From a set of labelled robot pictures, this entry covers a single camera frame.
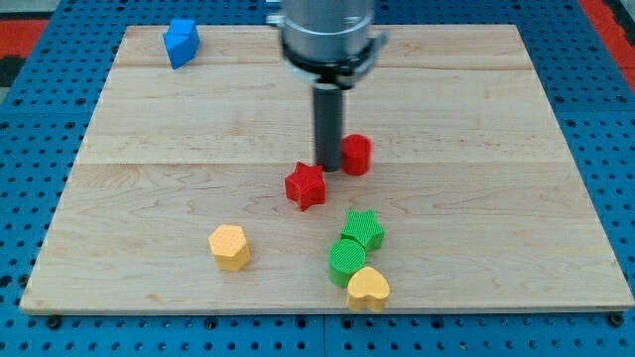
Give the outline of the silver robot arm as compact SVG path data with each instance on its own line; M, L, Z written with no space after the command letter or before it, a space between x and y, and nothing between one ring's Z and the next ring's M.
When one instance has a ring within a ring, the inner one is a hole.
M348 90L375 66L389 34L371 34L371 0L284 0L267 24L279 31L286 68L321 90Z

